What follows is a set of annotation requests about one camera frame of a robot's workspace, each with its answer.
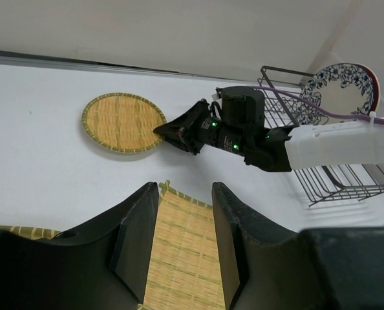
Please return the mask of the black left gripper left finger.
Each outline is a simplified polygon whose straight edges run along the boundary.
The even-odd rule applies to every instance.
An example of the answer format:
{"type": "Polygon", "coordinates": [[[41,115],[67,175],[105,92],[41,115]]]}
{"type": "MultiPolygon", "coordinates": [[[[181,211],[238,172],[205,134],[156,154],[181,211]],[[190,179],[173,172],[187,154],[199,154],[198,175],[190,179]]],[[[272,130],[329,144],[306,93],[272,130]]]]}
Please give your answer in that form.
{"type": "Polygon", "coordinates": [[[136,309],[145,296],[159,191],[147,182],[118,205],[42,241],[43,309],[136,309]]]}

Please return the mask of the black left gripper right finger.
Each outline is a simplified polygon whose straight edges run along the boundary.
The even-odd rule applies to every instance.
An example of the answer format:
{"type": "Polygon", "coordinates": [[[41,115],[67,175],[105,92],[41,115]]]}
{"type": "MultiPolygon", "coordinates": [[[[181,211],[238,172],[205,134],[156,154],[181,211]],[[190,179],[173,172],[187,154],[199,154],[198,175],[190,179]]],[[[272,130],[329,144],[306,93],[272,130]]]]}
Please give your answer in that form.
{"type": "Polygon", "coordinates": [[[212,202],[227,309],[308,309],[306,245],[297,233],[224,183],[212,185],[212,202]]]}

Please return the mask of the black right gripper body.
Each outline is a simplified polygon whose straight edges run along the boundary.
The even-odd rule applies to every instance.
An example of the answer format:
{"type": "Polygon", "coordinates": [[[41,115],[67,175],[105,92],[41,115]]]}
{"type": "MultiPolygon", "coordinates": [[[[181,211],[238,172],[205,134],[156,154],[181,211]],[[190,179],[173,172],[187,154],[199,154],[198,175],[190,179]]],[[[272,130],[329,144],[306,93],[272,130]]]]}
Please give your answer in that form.
{"type": "Polygon", "coordinates": [[[209,103],[201,99],[181,116],[156,127],[153,132],[177,149],[197,155],[204,145],[198,140],[198,127],[209,116],[209,103]]]}

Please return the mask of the round bamboo tray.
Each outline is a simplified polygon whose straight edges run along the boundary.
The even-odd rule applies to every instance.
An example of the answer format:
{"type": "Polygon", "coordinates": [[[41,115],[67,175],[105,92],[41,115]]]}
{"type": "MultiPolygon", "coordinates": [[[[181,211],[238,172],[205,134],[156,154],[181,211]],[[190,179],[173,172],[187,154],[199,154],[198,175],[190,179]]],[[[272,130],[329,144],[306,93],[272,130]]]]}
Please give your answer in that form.
{"type": "Polygon", "coordinates": [[[107,93],[83,109],[85,133],[101,147],[122,154],[139,154],[159,146],[163,136],[154,129],[166,124],[160,108],[136,94],[107,93]]]}

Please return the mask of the blue and white floral plate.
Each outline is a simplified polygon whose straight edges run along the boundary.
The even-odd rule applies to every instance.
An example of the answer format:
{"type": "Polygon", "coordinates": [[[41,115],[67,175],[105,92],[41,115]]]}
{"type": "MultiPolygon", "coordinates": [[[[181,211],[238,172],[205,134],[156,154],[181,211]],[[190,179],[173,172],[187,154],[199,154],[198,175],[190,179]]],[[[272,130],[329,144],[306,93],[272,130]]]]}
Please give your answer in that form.
{"type": "Polygon", "coordinates": [[[359,64],[336,63],[311,77],[300,97],[333,114],[367,115],[372,91],[371,78],[359,64]]]}

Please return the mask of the red and teal floral plate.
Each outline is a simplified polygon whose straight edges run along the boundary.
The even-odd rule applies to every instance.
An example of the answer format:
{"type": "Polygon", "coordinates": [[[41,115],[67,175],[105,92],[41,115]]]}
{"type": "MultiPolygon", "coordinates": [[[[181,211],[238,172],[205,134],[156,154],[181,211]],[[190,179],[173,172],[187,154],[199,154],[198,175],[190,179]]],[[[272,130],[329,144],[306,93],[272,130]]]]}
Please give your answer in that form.
{"type": "Polygon", "coordinates": [[[374,71],[370,69],[366,65],[359,64],[360,67],[369,75],[372,81],[372,99],[369,100],[370,106],[369,108],[366,108],[366,114],[369,115],[370,112],[375,112],[378,109],[379,103],[380,103],[380,84],[377,76],[375,75],[374,71]]]}

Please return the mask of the rounded bamboo tray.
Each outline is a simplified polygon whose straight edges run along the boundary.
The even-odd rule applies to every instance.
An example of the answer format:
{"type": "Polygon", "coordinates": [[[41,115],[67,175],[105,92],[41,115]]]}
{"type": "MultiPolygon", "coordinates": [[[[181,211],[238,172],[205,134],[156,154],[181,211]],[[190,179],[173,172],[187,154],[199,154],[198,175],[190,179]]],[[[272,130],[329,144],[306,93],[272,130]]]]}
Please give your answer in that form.
{"type": "Polygon", "coordinates": [[[28,238],[30,240],[37,240],[41,238],[52,239],[56,237],[60,231],[53,229],[44,229],[40,227],[24,227],[24,226],[7,226],[0,225],[0,230],[9,231],[16,235],[28,238]]]}

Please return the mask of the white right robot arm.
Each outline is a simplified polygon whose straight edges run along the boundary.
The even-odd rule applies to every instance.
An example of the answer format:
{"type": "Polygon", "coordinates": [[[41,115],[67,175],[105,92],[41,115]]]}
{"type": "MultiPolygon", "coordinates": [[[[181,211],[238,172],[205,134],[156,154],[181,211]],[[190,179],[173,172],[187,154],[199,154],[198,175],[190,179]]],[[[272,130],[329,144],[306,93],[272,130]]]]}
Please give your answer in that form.
{"type": "Polygon", "coordinates": [[[384,163],[384,118],[336,115],[339,123],[265,127],[262,86],[217,89],[220,102],[196,102],[154,129],[164,141],[197,155],[204,145],[242,156],[266,172],[310,167],[384,163]]]}

